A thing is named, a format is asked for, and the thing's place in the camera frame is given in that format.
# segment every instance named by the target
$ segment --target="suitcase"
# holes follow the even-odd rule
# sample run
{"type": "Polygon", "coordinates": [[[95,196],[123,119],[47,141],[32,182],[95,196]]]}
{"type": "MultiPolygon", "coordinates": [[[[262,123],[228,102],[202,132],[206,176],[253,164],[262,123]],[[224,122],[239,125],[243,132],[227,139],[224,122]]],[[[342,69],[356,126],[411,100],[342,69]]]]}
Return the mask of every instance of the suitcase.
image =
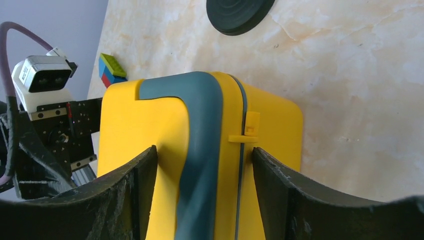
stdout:
{"type": "Polygon", "coordinates": [[[155,145],[146,239],[261,240],[251,152],[299,171],[302,128],[293,102],[222,72],[117,83],[103,97],[97,172],[155,145]]]}

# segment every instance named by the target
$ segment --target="black round pad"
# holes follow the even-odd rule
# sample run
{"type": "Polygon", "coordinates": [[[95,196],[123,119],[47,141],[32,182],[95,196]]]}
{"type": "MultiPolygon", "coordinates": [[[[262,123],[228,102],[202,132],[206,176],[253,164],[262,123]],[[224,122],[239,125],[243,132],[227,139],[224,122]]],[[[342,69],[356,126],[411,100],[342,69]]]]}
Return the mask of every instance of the black round pad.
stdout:
{"type": "Polygon", "coordinates": [[[244,34],[258,25],[275,0],[206,0],[210,23],[222,34],[244,34]]]}

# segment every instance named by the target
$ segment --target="white camera housing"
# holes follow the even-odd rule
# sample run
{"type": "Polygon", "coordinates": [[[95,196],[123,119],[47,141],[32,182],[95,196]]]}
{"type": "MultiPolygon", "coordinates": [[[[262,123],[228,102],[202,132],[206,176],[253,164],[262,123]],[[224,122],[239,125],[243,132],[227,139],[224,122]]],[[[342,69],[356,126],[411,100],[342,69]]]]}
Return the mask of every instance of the white camera housing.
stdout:
{"type": "Polygon", "coordinates": [[[20,99],[20,102],[23,105],[23,108],[26,112],[35,113],[37,112],[37,107],[41,105],[49,105],[49,104],[57,104],[57,103],[65,103],[65,102],[71,102],[73,101],[73,98],[71,96],[71,93],[66,89],[58,89],[58,90],[52,90],[52,91],[41,91],[41,92],[29,92],[29,87],[31,86],[31,82],[34,78],[31,76],[34,76],[37,72],[37,70],[41,69],[52,69],[52,68],[63,68],[68,69],[62,64],[67,63],[66,61],[66,55],[57,47],[52,49],[47,53],[47,56],[36,56],[33,59],[26,59],[18,64],[15,65],[13,68],[13,72],[11,74],[13,85],[16,89],[17,95],[20,99]],[[56,61],[54,59],[51,60],[53,57],[61,57],[59,61],[56,61]]]}
{"type": "Polygon", "coordinates": [[[19,79],[30,93],[60,90],[72,74],[62,56],[29,56],[25,59],[19,79]]]}

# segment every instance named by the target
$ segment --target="marble surface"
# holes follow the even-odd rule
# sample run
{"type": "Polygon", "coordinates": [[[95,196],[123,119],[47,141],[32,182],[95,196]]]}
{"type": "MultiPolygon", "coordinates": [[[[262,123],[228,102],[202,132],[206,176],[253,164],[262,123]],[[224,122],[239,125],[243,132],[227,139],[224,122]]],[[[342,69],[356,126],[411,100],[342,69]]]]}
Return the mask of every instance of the marble surface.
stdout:
{"type": "MultiPolygon", "coordinates": [[[[389,201],[424,194],[423,20],[424,0],[276,0],[225,36],[205,0],[109,0],[97,55],[130,80],[220,71],[290,99],[304,114],[301,172],[389,201]]],[[[106,90],[94,65],[89,98],[106,90]]]]}

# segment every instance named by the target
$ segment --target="purple cable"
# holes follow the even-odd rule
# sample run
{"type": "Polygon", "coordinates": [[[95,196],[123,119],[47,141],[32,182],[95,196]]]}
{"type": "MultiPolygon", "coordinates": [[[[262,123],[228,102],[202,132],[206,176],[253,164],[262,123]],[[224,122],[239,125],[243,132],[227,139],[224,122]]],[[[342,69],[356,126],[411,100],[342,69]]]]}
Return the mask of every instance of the purple cable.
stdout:
{"type": "Polygon", "coordinates": [[[40,44],[43,48],[45,48],[47,51],[50,51],[53,49],[52,46],[50,46],[46,41],[41,39],[39,36],[35,35],[30,30],[26,29],[25,27],[11,22],[11,21],[5,21],[2,24],[0,24],[0,74],[1,79],[3,81],[4,90],[6,92],[6,96],[15,97],[15,87],[12,82],[12,76],[11,76],[11,70],[9,68],[9,61],[8,61],[8,51],[6,49],[6,40],[8,31],[10,29],[14,29],[16,31],[19,31],[28,37],[30,37],[32,40],[36,41],[38,44],[40,44]]]}
{"type": "Polygon", "coordinates": [[[16,117],[19,114],[19,110],[16,99],[15,87],[11,76],[11,70],[9,68],[8,51],[6,49],[7,35],[10,29],[14,29],[18,32],[27,35],[28,37],[36,41],[38,44],[40,44],[42,47],[44,47],[47,51],[53,49],[52,46],[50,46],[39,36],[35,35],[30,30],[15,22],[5,21],[0,24],[0,77],[3,83],[4,91],[6,93],[7,121],[10,128],[7,148],[6,171],[4,172],[3,176],[0,177],[0,186],[10,181],[10,179],[15,174],[13,161],[15,161],[16,152],[18,151],[19,145],[19,140],[17,137],[18,122],[16,121],[16,117]]]}

